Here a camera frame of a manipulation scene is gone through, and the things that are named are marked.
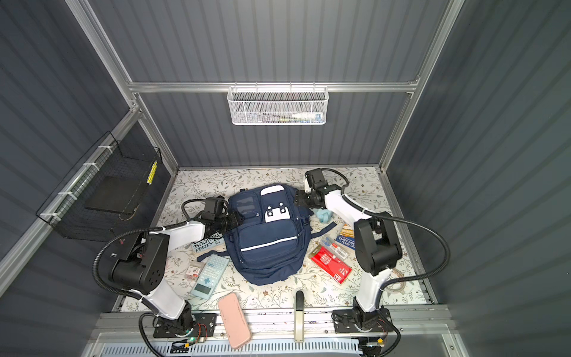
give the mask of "red package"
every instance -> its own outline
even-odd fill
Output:
[[[311,260],[315,262],[321,269],[325,270],[339,284],[345,281],[345,278],[351,272],[351,268],[337,258],[333,253],[322,245],[318,245],[310,254]]]

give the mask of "pink case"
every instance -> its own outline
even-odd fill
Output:
[[[218,310],[224,323],[224,329],[228,335],[230,347],[237,349],[248,343],[252,339],[252,332],[236,294],[231,292],[218,300]]]

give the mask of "backpack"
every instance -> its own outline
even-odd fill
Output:
[[[254,285],[271,284],[297,273],[312,238],[335,227],[331,223],[320,232],[311,234],[309,218],[313,212],[293,202],[296,188],[274,183],[252,190],[241,190],[228,199],[228,210],[238,211],[244,223],[224,234],[226,252],[235,268]]]

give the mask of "floral tablecloth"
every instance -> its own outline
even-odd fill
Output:
[[[303,188],[304,173],[308,169],[248,169],[248,170],[200,170],[178,172],[174,186],[163,209],[159,224],[171,224],[183,220],[180,204],[191,198],[204,198],[222,195],[226,198],[238,192],[241,188],[255,188],[270,183],[286,183],[293,187]],[[389,210],[381,183],[374,167],[348,167],[338,168],[348,177],[351,184],[346,193],[358,202],[374,210]],[[341,185],[342,179],[333,173],[325,172],[329,183]],[[191,216],[202,207],[197,203],[187,205]],[[337,226],[326,236],[335,239],[344,222],[337,216],[332,218]],[[313,231],[319,231],[327,223],[320,223],[312,216]],[[319,244],[319,239],[313,239],[309,244],[311,252]],[[414,275],[407,251],[403,248],[403,258],[399,260],[392,276]],[[216,250],[226,250],[224,245],[215,247]],[[306,307],[338,307],[350,306],[353,296],[359,289],[361,274],[363,273],[355,252],[346,248],[349,257],[345,262],[353,271],[343,284],[339,285],[326,272],[320,269],[307,256],[301,270],[282,282],[264,286],[248,283],[234,268],[232,262],[226,268],[221,282],[218,284],[210,300],[197,298],[190,294],[192,287],[185,279],[191,261],[201,253],[193,252],[190,246],[179,247],[169,252],[165,271],[165,278],[177,294],[187,299],[193,309],[217,310],[218,299],[230,292],[235,292],[242,308],[292,308],[297,290],[303,290]],[[426,300],[416,281],[394,284],[383,293],[384,304],[424,304]],[[146,311],[147,308],[133,298],[126,298],[122,311]]]

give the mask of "calculator screen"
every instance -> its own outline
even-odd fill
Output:
[[[210,288],[204,285],[200,285],[200,284],[196,284],[196,286],[194,287],[194,290],[203,292],[205,294],[208,294],[210,292]]]

